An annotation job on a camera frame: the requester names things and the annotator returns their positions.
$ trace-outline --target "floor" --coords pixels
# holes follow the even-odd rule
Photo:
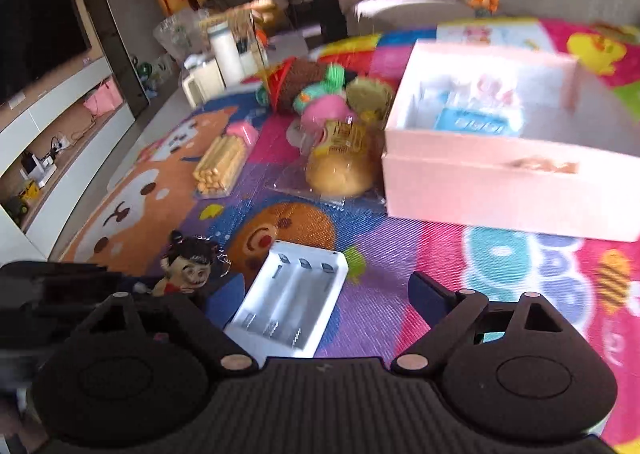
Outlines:
[[[290,56],[305,56],[321,43],[318,24],[278,34],[270,39],[270,47],[267,49],[269,64],[275,65]],[[51,260],[60,259],[100,201],[133,166],[140,151],[164,137],[190,114],[189,103],[182,88],[178,88],[177,78],[170,78],[161,86],[158,97],[150,100],[149,107],[118,142],[87,186],[60,233],[51,252]]]

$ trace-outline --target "cartoon print mat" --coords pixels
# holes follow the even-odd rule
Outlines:
[[[325,47],[319,59],[397,86],[418,38],[570,52],[640,116],[640,47],[621,42],[623,36],[620,30],[603,34],[561,21],[473,21],[352,38]],[[194,199],[194,164],[225,125],[238,119],[261,127],[238,185],[228,198]],[[379,355],[389,361],[426,332],[406,295],[408,277],[416,269],[450,289],[471,287],[494,300],[517,300],[524,291],[538,291],[616,375],[618,400],[604,439],[619,452],[640,453],[638,243],[390,219],[275,193],[265,182],[298,157],[287,140],[293,119],[269,116],[253,92],[210,101],[141,154],[63,260],[96,262],[133,275],[159,273],[167,236],[180,228],[223,243],[249,284],[275,239],[339,250],[348,259],[350,276],[318,357]]]

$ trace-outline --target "television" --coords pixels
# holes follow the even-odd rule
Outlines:
[[[90,47],[75,0],[0,0],[0,103]]]

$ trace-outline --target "pink gift bag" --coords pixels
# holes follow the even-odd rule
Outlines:
[[[122,95],[116,87],[111,76],[100,87],[84,101],[84,106],[91,111],[94,116],[101,116],[111,110],[117,109],[122,104]]]

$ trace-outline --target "white bottle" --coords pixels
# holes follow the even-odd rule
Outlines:
[[[242,82],[245,76],[244,69],[228,22],[211,26],[207,29],[207,35],[226,87]]]

